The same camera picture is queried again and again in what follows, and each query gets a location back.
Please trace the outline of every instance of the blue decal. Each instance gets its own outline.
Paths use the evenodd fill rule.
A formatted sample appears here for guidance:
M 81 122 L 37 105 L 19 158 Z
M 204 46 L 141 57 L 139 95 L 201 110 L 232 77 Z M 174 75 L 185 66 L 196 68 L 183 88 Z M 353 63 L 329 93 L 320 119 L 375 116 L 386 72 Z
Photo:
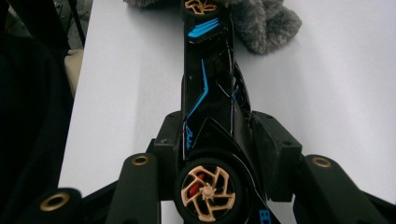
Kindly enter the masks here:
M 189 126 L 187 126 L 186 124 L 186 135 L 187 135 L 187 140 L 186 140 L 186 146 L 187 149 L 189 149 L 191 147 L 191 138 L 192 138 L 192 131 L 190 130 Z
M 207 32 L 213 30 L 219 26 L 219 19 L 215 18 L 211 21 L 204 22 L 202 24 L 196 25 L 188 34 L 189 37 L 199 37 L 206 34 Z
M 261 224 L 271 224 L 271 216 L 270 216 L 270 211 L 265 209 L 265 210 L 260 210 L 260 223 Z
M 203 71 L 203 76 L 204 76 L 204 93 L 201 95 L 199 98 L 197 104 L 194 106 L 190 114 L 187 116 L 187 119 L 191 116 L 191 114 L 197 109 L 198 105 L 201 104 L 201 102 L 204 100 L 204 98 L 207 96 L 207 93 L 209 92 L 209 88 L 207 86 L 207 79 L 206 79 L 206 71 L 205 71 L 205 65 L 204 65 L 204 59 L 202 59 L 202 71 Z
M 187 149 L 190 149 L 191 143 L 192 143 L 192 140 L 191 140 L 192 139 L 192 131 L 190 130 L 189 126 L 187 126 L 187 120 L 190 118 L 192 113 L 198 108 L 198 106 L 201 104 L 201 102 L 204 100 L 204 98 L 207 96 L 207 93 L 209 92 L 209 87 L 207 86 L 204 59 L 202 59 L 201 62 L 202 62 L 202 73 L 203 73 L 203 79 L 204 79 L 204 93 L 202 93 L 198 102 L 195 104 L 194 108 L 192 109 L 192 111 L 190 112 L 190 114 L 187 116 L 187 119 L 186 119 L 185 132 L 186 132 L 186 148 Z

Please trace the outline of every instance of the gray fluffy fabric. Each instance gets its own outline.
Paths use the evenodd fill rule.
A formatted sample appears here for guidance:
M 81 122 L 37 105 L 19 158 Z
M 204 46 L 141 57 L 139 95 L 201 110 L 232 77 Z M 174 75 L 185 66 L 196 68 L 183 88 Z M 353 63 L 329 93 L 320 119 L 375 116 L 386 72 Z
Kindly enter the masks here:
M 124 0 L 129 5 L 146 7 L 168 0 Z M 283 0 L 215 0 L 231 7 L 235 31 L 245 45 L 259 54 L 274 52 L 293 39 L 302 21 L 283 7 Z

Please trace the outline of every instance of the mounting hole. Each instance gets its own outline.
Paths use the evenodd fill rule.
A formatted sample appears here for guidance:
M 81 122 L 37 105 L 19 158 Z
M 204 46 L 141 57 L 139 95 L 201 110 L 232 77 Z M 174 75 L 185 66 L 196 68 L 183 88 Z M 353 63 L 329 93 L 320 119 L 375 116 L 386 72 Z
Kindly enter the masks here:
M 332 163 L 329 162 L 328 160 L 321 158 L 321 157 L 315 157 L 314 159 L 312 159 L 312 162 L 316 165 L 316 166 L 320 166 L 323 168 L 329 168 L 332 166 Z
M 139 156 L 132 159 L 133 165 L 145 165 L 149 162 L 149 157 L 147 156 Z
M 59 192 L 49 196 L 40 204 L 41 211 L 50 212 L 64 206 L 70 200 L 68 193 Z
M 282 144 L 285 145 L 285 146 L 288 146 L 288 147 L 293 145 L 293 143 L 290 142 L 290 141 L 283 141 Z

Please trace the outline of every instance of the black cloth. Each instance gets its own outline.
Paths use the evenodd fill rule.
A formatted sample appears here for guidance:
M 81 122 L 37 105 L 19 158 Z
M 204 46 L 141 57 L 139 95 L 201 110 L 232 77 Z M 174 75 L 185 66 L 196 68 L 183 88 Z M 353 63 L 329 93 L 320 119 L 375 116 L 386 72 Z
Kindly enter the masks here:
M 0 0 L 0 32 L 4 32 L 6 30 L 8 7 L 9 5 L 6 0 Z
M 56 189 L 73 107 L 66 50 L 0 34 L 0 223 Z

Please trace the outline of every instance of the dark fabric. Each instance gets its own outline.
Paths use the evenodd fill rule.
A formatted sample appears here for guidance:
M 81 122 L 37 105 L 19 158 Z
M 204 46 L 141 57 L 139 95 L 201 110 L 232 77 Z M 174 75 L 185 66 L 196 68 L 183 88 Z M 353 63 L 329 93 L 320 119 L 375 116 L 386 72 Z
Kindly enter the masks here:
M 50 48 L 70 49 L 53 0 L 7 1 L 35 40 Z
M 0 32 L 4 32 L 6 30 L 8 7 L 9 5 L 6 0 L 0 0 Z
M 73 98 L 66 50 L 0 34 L 0 223 L 58 186 Z

